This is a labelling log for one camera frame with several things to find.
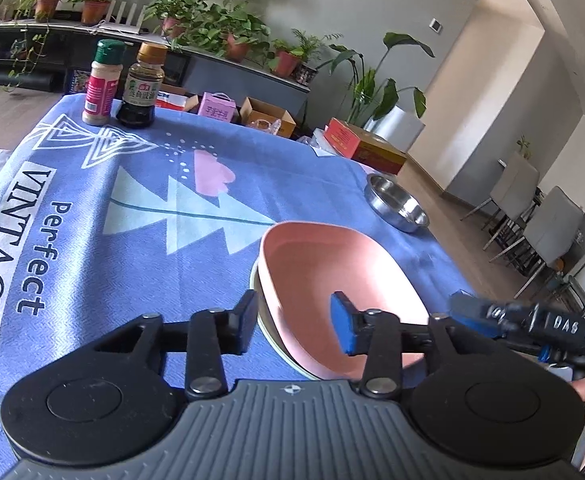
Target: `white planter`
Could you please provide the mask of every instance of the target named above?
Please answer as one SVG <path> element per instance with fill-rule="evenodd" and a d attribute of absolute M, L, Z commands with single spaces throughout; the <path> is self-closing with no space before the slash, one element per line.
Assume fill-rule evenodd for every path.
<path fill-rule="evenodd" d="M 370 119 L 365 130 L 386 139 L 397 150 L 406 153 L 424 126 L 414 114 L 395 106 L 384 118 L 378 121 Z"/>

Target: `purple box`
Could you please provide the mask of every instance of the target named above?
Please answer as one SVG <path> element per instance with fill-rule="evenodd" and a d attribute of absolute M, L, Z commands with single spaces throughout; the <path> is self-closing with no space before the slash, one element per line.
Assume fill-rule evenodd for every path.
<path fill-rule="evenodd" d="M 199 106 L 197 115 L 229 123 L 236 110 L 235 102 L 226 94 L 204 92 L 204 98 Z"/>

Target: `stainless steel bowl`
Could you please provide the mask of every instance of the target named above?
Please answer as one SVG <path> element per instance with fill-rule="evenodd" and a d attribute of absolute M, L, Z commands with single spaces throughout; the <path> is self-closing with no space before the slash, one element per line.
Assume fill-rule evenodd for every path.
<path fill-rule="evenodd" d="M 384 176 L 369 174 L 364 195 L 381 218 L 404 233 L 430 225 L 428 215 L 415 197 Z"/>

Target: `bottle label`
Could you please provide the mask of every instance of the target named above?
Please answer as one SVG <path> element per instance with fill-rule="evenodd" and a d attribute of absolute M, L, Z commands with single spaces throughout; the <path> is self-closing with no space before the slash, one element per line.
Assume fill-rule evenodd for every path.
<path fill-rule="evenodd" d="M 128 74 L 123 101 L 135 106 L 154 106 L 160 81 L 144 81 Z"/>
<path fill-rule="evenodd" d="M 109 116 L 118 82 L 117 79 L 108 81 L 90 76 L 84 106 L 86 113 L 94 116 Z"/>

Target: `soy sauce bottle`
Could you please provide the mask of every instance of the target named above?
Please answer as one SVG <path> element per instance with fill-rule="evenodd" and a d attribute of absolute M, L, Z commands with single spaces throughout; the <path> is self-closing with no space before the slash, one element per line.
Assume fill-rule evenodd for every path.
<path fill-rule="evenodd" d="M 117 120 L 129 128 L 145 128 L 155 120 L 155 101 L 164 80 L 163 65 L 168 47 L 158 43 L 141 43 L 137 63 L 128 70 L 122 106 Z"/>

